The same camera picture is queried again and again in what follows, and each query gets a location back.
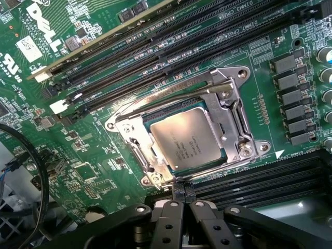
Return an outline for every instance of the cpu socket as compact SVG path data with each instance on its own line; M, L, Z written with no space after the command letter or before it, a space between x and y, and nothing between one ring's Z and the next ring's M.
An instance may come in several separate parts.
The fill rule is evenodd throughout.
M250 132L239 94L249 77L249 68L240 66L179 80L122 106L105 127L132 149L146 175L142 184L158 189L175 178L192 181L248 164L271 148Z

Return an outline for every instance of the capacitor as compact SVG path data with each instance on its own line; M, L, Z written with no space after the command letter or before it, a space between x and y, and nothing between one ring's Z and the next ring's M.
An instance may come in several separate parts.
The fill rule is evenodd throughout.
M323 141L323 145L328 150L328 152L332 153L332 137L327 137Z
M325 46L318 50L316 54L316 59L319 62L329 62L332 61L332 47L330 46Z
M323 93L322 101L328 104L332 104L332 89L328 89Z
M332 68L326 68L320 73L320 81L326 83L332 83Z
M95 222L96 220L104 218L107 215L106 211L98 206L89 207L87 211L85 220L88 223Z
M332 110L325 114L324 120L332 125Z

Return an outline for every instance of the green circuit board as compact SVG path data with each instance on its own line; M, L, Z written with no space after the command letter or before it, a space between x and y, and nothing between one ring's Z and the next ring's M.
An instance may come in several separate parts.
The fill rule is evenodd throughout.
M114 63L113 66L92 75L79 85L65 89L53 98L45 100L42 90L52 86L54 82L75 74L75 70L79 70L108 54L116 53L121 46L129 46L130 44L115 42L97 56L80 63L72 71L57 74L41 82L26 78L36 70L68 56L71 51L66 45L66 40L78 35L78 30L84 32L84 38L81 39L83 47L88 46L89 43L98 40L99 37L113 28L123 25L119 15L139 2L133 0L25 0L13 2L15 1L0 0L0 6L2 6L0 8L0 10L2 9L0 14L0 122L22 132L39 151L48 149L58 158L65 158L66 165L62 173L57 177L50 178L50 193L78 223L85 222L84 216L87 207L97 205L108 213L113 213L125 206L144 202L147 194L157 192L154 187L146 187L141 184L144 173L138 161L118 133L108 132L105 129L106 120L120 106L202 71L228 66L247 66L250 69L251 76L240 89L248 123L256 140L266 140L272 145L271 150L257 159L256 162L218 175L211 175L204 179L205 181L209 178L222 177L225 174L236 173L240 170L315 151L322 147L324 138L332 133L332 125L324 121L324 115L332 109L332 106L321 100L321 95L329 88L329 84L319 80L320 72L329 67L329 64L320 63L315 57L320 48L332 45L330 41L332 38L331 18L312 19L304 25L286 26L266 35L264 33L257 35L257 39L252 37L254 40L249 43L227 50L216 58L178 73L165 80L163 84L148 86L135 93L123 95L123 98L93 110L71 126L64 126L52 118L53 111L50 104L64 99L72 92L80 91L86 85L92 85L107 75L134 65L137 55L133 54L125 60ZM205 0L187 2L182 7L181 5L180 8L177 7L170 16L163 17L163 20L170 21L172 17L176 19L188 16L189 18L195 11L214 3L214 1ZM265 15L250 19L247 23L245 20L239 19L238 22L243 21L243 23L238 26L235 23L237 15L266 1L225 2L229 4L226 5L227 9L217 15L211 16L187 30L181 30L177 35L163 39L159 43L145 46L145 52L141 51L145 53L143 56L149 56L149 49L158 51L160 44L163 44L163 47L173 46L178 35L189 37L225 21L227 18L234 17L232 20L234 26L230 27L227 32L211 38L211 40L196 47L197 50L190 50L190 53L186 51L185 56L190 56L192 53L199 54L222 44L224 41L236 38L237 35L262 23L270 22L300 5L311 6L320 1L302 1L284 6L269 6L269 8L274 9L271 9L270 12L266 11ZM147 0L145 3L148 6L145 11L149 11L154 6L162 4L162 1ZM35 18L31 16L36 15L36 11L40 14L37 20L36 16ZM41 18L45 20L44 24L47 25L48 32L52 31L51 34L45 33L43 27L38 25ZM158 28L155 29L149 29L149 35L158 31ZM136 32L135 29L129 32L133 36L141 33L142 39L148 35L141 31ZM270 68L270 60L298 50L303 51L303 56L296 60L297 67L306 67L307 69L302 75L299 75L299 82L308 86L302 91L302 95L311 99L307 110L313 113L310 122L315 126L315 129L310 133L308 142L294 146L286 136L284 118L280 112L282 104L277 98L278 89L273 83L273 76L276 73ZM175 60L180 60L183 51L177 52L175 50L170 56L173 54L172 61L165 60L161 67L167 67L172 65ZM64 117L70 115L89 101L151 74L153 70L153 68L138 70L129 77L118 80L115 84L69 106L61 115ZM4 133L0 134L0 141L14 155L23 151L14 139ZM31 171L31 173L37 175L36 170Z

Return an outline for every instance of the motherboard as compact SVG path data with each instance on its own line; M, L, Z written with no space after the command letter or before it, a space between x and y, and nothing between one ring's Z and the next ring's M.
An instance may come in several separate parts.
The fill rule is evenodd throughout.
M0 122L78 223L174 181L331 151L331 14L328 0L0 0Z

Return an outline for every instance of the barcode label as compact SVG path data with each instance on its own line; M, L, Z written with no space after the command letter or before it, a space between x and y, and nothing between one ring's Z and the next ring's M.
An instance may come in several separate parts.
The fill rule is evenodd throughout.
M24 54L26 59L31 63L43 56L35 42L31 39L30 35L19 40L16 45Z

